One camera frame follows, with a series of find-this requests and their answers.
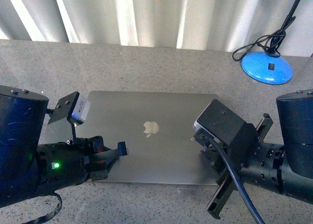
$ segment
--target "speckled countertop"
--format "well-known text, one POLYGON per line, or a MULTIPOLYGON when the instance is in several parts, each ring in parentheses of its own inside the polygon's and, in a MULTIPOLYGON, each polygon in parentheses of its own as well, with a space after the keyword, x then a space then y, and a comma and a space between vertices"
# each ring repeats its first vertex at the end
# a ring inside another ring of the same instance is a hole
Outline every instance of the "speckled countertop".
MULTIPOLYGON (((285 57, 292 80, 270 86, 249 78, 231 53, 172 48, 0 41, 0 85, 29 89, 57 100, 92 90, 215 93, 247 122, 264 112, 274 120, 267 142, 282 143, 275 98, 313 87, 313 58, 285 57)), ((245 184, 266 223, 313 223, 313 206, 245 184)), ((206 212, 216 187, 86 182, 58 191, 63 209, 49 223, 253 223, 238 192, 221 220, 206 212)), ((0 223, 26 222, 51 211, 55 198, 43 197, 0 209, 0 223)))

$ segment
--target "power cord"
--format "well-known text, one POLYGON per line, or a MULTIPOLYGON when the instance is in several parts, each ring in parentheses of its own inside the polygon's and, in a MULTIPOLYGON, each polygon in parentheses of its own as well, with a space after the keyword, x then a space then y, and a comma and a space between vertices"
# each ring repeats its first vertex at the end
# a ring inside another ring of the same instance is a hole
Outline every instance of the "power cord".
POLYGON ((280 29, 278 29, 276 32, 270 34, 270 35, 264 35, 262 37, 259 37, 254 43, 245 45, 237 50, 235 50, 232 54, 232 58, 235 61, 240 61, 242 60, 251 50, 252 48, 257 45, 258 47, 261 47, 263 49, 263 51, 265 52, 265 54, 267 54, 270 57, 274 57, 274 58, 278 58, 280 57, 280 53, 278 52, 278 48, 281 45, 281 43, 283 42, 283 39, 286 36, 286 29, 293 23, 293 21, 295 20, 295 16, 292 16, 299 4, 300 0, 295 0, 295 2, 293 3, 293 6, 289 12, 289 14, 287 15, 283 25, 281 26, 280 29), (242 56, 240 56, 239 58, 235 58, 235 54, 242 50, 245 49, 247 47, 250 47, 245 53, 243 53, 242 56))
POLYGON ((241 179, 236 171, 236 168, 233 164, 233 162, 229 159, 229 157, 227 156, 227 154, 225 153, 225 151, 219 146, 219 144, 210 136, 204 136, 203 140, 212 144, 215 149, 217 150, 217 152, 220 154, 221 158, 223 159, 226 167, 229 170, 229 173, 231 175, 231 177, 233 178, 233 181, 241 195, 241 197, 243 198, 249 212, 251 213, 252 217, 254 218, 255 222, 258 224, 265 224, 265 222, 263 221, 262 217, 260 216, 260 214, 258 213, 258 211, 256 210, 256 208, 254 207, 248 193, 246 192, 243 183, 241 182, 241 179))

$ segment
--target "black strap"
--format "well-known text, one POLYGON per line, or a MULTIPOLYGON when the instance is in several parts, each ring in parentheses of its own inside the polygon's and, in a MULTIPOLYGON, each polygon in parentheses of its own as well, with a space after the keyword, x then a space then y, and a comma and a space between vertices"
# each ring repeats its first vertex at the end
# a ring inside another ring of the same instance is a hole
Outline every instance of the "black strap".
POLYGON ((57 193, 53 193, 52 196, 55 196, 59 200, 58 205, 54 208, 54 210, 52 212, 50 212, 47 215, 44 215, 42 217, 31 220, 29 222, 23 223, 23 224, 41 224, 41 223, 46 223, 46 222, 50 221, 52 218, 54 218, 55 215, 57 215, 62 208, 62 199, 61 199, 61 196, 57 193))

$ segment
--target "screw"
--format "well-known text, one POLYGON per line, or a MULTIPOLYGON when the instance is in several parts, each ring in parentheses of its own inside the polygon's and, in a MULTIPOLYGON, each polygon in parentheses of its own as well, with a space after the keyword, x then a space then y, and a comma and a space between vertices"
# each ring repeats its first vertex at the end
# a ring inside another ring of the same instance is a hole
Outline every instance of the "screw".
POLYGON ((11 93, 13 93, 13 94, 15 94, 15 95, 18 95, 18 91, 16 91, 16 90, 11 90, 11 93))

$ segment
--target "blue lamp base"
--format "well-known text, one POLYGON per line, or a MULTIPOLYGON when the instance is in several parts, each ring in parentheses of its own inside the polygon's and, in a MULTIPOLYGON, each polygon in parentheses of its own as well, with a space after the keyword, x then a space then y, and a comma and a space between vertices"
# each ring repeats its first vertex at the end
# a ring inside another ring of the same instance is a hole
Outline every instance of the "blue lamp base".
POLYGON ((241 67, 253 79, 271 85, 287 83, 293 76, 290 64, 283 57, 273 58, 264 52, 247 54, 241 67))

